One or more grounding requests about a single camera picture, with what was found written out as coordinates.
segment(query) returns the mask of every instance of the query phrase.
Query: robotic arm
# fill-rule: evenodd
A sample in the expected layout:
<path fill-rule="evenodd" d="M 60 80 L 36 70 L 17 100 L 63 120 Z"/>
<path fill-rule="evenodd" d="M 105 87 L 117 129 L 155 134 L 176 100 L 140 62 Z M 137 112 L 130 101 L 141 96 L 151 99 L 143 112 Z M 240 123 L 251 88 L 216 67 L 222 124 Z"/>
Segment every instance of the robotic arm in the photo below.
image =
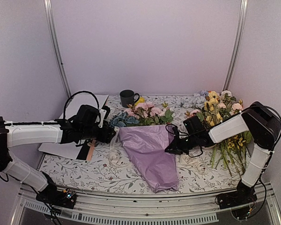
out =
<path fill-rule="evenodd" d="M 254 151 L 249 166 L 237 186 L 237 191 L 229 195 L 219 194 L 217 201 L 220 208 L 225 209 L 257 200 L 254 186 L 267 168 L 279 140 L 281 120 L 269 111 L 267 106 L 255 102 L 248 109 L 214 126 L 209 131 L 204 128 L 197 116 L 185 120 L 184 125 L 189 136 L 180 139 L 179 131 L 174 127 L 175 137 L 165 149 L 166 152 L 189 154 L 189 150 L 196 146 L 209 147 L 244 131 L 251 132 L 254 138 Z"/>
<path fill-rule="evenodd" d="M 60 192 L 52 179 L 17 158 L 8 149 L 31 143 L 79 143 L 81 140 L 97 139 L 109 143 L 115 131 L 108 127 L 110 109 L 98 110 L 82 105 L 78 113 L 69 120 L 56 119 L 48 122 L 11 122 L 0 117 L 0 172 L 31 186 L 39 195 L 37 200 L 48 204 L 73 208 L 76 201 L 74 191 Z"/>

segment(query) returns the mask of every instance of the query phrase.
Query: lavender fabric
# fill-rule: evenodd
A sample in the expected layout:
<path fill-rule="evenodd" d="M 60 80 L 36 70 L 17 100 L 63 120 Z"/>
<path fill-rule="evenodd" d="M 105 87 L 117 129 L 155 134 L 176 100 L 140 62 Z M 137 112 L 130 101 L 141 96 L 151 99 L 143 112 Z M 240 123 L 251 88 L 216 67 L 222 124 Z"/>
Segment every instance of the lavender fabric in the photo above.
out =
<path fill-rule="evenodd" d="M 177 189 L 175 155 L 164 152 L 172 139 L 165 125 L 121 127 L 119 138 L 130 160 L 154 192 Z"/>

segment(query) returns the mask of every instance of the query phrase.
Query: vent grille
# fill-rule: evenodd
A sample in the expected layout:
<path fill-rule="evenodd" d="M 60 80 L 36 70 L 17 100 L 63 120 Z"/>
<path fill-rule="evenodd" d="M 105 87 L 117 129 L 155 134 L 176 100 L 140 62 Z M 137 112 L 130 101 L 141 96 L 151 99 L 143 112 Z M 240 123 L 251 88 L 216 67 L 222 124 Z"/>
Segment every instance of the vent grille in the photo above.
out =
<path fill-rule="evenodd" d="M 49 209 L 42 203 L 36 203 L 26 200 L 25 207 L 50 215 Z M 111 217 L 99 217 L 78 212 L 69 212 L 69 217 L 60 217 L 92 225 L 200 225 L 219 221 L 217 219 L 216 213 L 205 214 L 202 216 L 169 219 L 121 219 Z"/>

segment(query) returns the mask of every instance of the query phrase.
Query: mug handle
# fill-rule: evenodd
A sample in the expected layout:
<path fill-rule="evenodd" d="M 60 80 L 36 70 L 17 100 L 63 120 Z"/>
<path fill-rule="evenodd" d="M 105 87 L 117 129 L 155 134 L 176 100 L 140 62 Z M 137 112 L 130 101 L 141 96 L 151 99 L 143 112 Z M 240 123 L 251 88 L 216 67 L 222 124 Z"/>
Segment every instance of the mug handle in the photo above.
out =
<path fill-rule="evenodd" d="M 136 103 L 136 102 L 140 99 L 139 93 L 135 93 L 135 94 L 134 94 L 134 97 L 135 97 L 136 95 L 137 95 L 138 97 L 137 97 L 137 100 L 134 101 L 134 103 Z"/>

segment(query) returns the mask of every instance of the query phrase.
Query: vertical metal post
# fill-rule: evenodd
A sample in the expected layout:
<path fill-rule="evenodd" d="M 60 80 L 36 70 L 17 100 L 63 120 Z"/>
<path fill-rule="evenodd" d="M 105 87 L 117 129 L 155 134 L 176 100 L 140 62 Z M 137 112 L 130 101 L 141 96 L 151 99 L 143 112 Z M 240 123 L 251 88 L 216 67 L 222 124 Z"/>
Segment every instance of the vertical metal post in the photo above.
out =
<path fill-rule="evenodd" d="M 232 76 L 233 76 L 233 72 L 234 72 L 234 68 L 235 68 L 235 63 L 236 63 L 236 60 L 237 60 L 237 54 L 238 54 L 238 50 L 239 50 L 239 46 L 240 46 L 240 41 L 241 41 L 241 38 L 242 38 L 242 35 L 243 35 L 247 6 L 248 6 L 248 0 L 241 0 L 239 18 L 238 18 L 238 26 L 237 26 L 237 35 L 236 35 L 233 53 L 232 53 L 232 56 L 231 56 L 231 61 L 230 61 L 230 65 L 229 65 L 229 69 L 228 69 L 228 73 L 227 73 L 227 77 L 226 77 L 226 80 L 225 80 L 223 90 L 229 89 L 229 86 L 230 86 L 230 83 L 231 83 L 231 80 L 232 80 Z"/>
<path fill-rule="evenodd" d="M 44 5 L 45 5 L 47 22 L 48 22 L 49 31 L 51 34 L 52 44 L 53 44 L 53 48 L 54 48 L 54 52 L 55 52 L 55 56 L 56 56 L 56 60 L 57 60 L 58 68 L 59 68 L 61 81 L 62 81 L 62 84 L 64 86 L 67 96 L 70 97 L 71 91 L 70 91 L 69 83 L 67 81 L 65 68 L 63 66 L 63 62 L 61 59 L 61 54 L 59 51 L 59 45 L 58 45 L 58 41 L 57 41 L 56 30 L 55 30 L 54 19 L 53 19 L 51 0 L 44 0 Z"/>

